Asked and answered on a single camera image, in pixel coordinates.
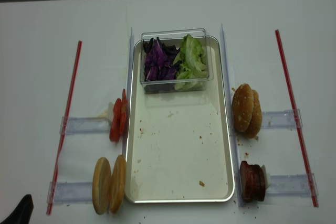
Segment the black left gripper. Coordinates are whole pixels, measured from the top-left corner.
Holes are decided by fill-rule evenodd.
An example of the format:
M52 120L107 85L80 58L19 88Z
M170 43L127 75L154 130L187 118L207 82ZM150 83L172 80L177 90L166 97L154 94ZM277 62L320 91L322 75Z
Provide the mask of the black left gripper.
M13 212L1 224L29 224L34 209L31 194L25 195Z

